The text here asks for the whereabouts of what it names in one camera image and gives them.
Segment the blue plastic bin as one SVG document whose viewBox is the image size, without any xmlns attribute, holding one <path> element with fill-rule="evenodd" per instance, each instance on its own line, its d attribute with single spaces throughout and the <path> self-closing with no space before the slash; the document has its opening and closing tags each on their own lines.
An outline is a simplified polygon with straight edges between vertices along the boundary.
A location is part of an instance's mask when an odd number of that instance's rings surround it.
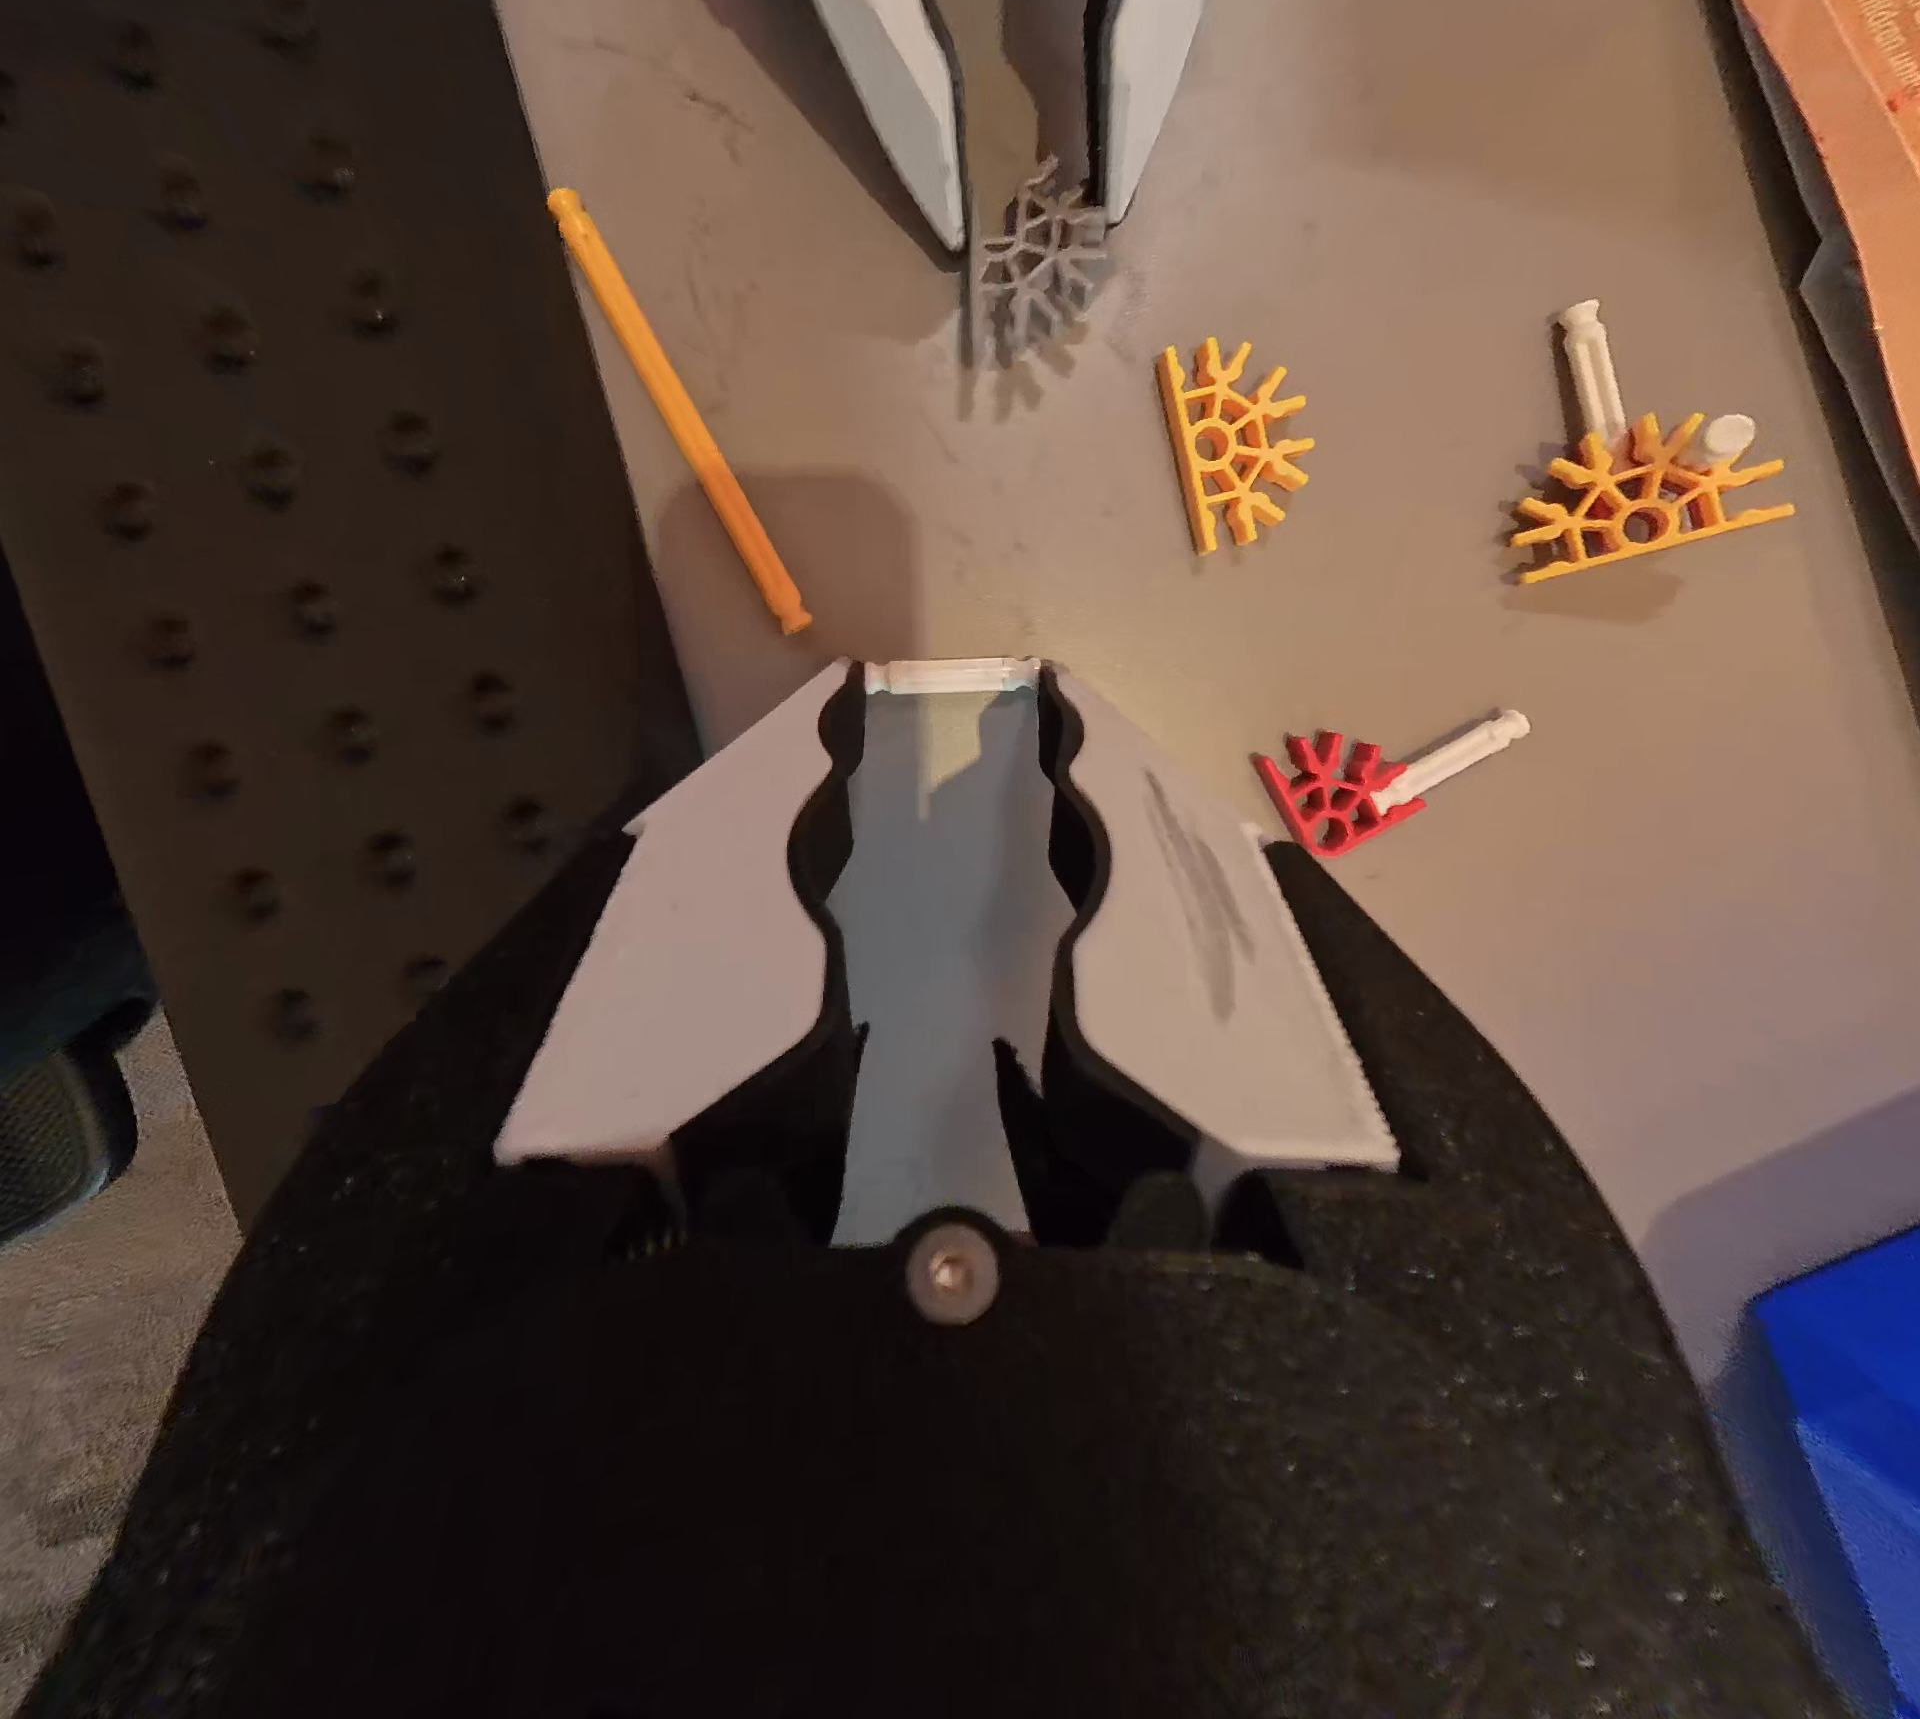
<svg viewBox="0 0 1920 1719">
<path fill-rule="evenodd" d="M 1870 1715 L 1916 1715 L 1916 1228 L 1753 1300 L 1753 1330 L 1809 1494 L 1822 1630 Z"/>
</svg>

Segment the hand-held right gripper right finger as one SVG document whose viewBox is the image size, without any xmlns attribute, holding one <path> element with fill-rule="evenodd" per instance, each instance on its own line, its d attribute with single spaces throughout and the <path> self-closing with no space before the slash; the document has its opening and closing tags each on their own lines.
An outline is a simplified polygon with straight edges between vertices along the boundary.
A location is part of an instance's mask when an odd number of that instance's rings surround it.
<svg viewBox="0 0 1920 1719">
<path fill-rule="evenodd" d="M 1106 697 L 1042 666 L 1055 809 L 1084 818 L 1086 891 L 1059 942 L 1055 1046 L 1138 1095 L 1190 1180 L 1395 1172 L 1399 1144 L 1311 957 L 1260 829 Z"/>
</svg>

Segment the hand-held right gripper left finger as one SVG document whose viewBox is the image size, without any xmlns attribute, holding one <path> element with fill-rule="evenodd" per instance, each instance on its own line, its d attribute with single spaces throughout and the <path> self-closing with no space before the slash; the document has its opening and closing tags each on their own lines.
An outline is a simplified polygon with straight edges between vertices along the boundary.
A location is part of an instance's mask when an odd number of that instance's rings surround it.
<svg viewBox="0 0 1920 1719">
<path fill-rule="evenodd" d="M 503 1166 L 651 1162 L 844 1000 L 865 671 L 836 657 L 630 818 L 632 847 L 494 1139 Z"/>
</svg>

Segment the grey snowflake connector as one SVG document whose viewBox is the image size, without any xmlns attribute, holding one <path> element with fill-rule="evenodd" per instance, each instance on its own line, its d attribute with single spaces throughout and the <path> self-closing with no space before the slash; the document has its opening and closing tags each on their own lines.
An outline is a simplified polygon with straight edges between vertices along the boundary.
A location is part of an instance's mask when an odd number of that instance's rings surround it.
<svg viewBox="0 0 1920 1719">
<path fill-rule="evenodd" d="M 1016 188 L 997 232 L 972 248 L 972 360 L 1010 366 L 1065 337 L 1091 310 L 1110 220 L 1046 154 Z"/>
</svg>

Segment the red fan connector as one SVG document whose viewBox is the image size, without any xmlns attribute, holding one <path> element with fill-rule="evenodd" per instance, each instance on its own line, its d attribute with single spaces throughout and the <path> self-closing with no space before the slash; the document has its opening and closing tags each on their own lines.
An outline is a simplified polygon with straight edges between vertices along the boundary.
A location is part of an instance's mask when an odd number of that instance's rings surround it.
<svg viewBox="0 0 1920 1719">
<path fill-rule="evenodd" d="M 1286 736 L 1282 757 L 1255 751 L 1252 767 L 1289 841 L 1315 859 L 1343 859 L 1426 809 L 1426 797 L 1399 791 L 1404 764 L 1332 728 Z"/>
</svg>

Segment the yellow fan connector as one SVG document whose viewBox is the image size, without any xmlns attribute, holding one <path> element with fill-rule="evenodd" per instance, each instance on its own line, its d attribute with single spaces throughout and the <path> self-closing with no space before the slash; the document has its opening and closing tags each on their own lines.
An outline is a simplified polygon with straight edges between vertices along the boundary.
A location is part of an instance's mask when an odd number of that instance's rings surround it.
<svg viewBox="0 0 1920 1719">
<path fill-rule="evenodd" d="M 1691 445 L 1708 418 L 1691 411 L 1662 426 L 1641 416 L 1616 445 L 1580 435 L 1551 459 L 1548 483 L 1513 506 L 1506 550 L 1518 555 L 1518 581 L 1565 581 L 1789 520 L 1789 502 L 1739 506 L 1742 494 L 1782 476 L 1782 459 L 1747 449 L 1739 467 L 1697 467 Z"/>
<path fill-rule="evenodd" d="M 1286 389 L 1286 363 L 1255 378 L 1255 351 L 1223 351 L 1202 337 L 1190 354 L 1165 344 L 1156 360 L 1174 473 L 1186 509 L 1190 549 L 1252 545 L 1282 524 L 1289 495 L 1311 483 L 1302 459 L 1314 439 L 1292 430 L 1305 408 Z"/>
</svg>

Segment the long yellow rod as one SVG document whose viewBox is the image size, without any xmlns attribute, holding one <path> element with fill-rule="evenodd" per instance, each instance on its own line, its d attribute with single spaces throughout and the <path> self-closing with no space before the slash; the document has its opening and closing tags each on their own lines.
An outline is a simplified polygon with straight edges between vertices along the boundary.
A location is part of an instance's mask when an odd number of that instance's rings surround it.
<svg viewBox="0 0 1920 1719">
<path fill-rule="evenodd" d="M 641 311 L 634 292 L 630 290 L 630 281 L 623 276 L 623 268 L 616 264 L 596 221 L 586 216 L 585 198 L 577 196 L 577 189 L 549 189 L 544 207 L 558 226 L 564 248 L 570 251 L 570 260 L 586 281 L 640 383 L 647 389 L 651 407 L 659 408 L 693 480 L 705 494 L 705 506 L 713 506 L 713 517 L 728 535 L 731 550 L 749 570 L 776 630 L 785 634 L 808 630 L 812 617 L 800 595 L 795 581 L 785 568 L 768 530 L 762 524 L 756 506 L 735 480 L 731 465 L 709 435 L 680 373 L 666 360 L 647 317 Z"/>
</svg>

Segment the black perforated panel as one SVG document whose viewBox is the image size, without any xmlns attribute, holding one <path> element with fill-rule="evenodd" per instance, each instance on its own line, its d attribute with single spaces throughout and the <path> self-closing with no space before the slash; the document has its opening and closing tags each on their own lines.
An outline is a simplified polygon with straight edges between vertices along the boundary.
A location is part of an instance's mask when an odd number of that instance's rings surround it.
<svg viewBox="0 0 1920 1719">
<path fill-rule="evenodd" d="M 491 0 L 2 0 L 2 549 L 252 1225 L 699 762 Z"/>
</svg>

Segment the orange toy set bag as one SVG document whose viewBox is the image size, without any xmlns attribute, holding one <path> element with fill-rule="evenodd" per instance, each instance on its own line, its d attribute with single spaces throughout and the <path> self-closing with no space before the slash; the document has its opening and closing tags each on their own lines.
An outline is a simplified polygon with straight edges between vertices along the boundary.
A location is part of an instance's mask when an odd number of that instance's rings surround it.
<svg viewBox="0 0 1920 1719">
<path fill-rule="evenodd" d="M 1804 281 L 1892 491 L 1916 491 L 1916 0 L 1737 0 L 1831 244 Z"/>
</svg>

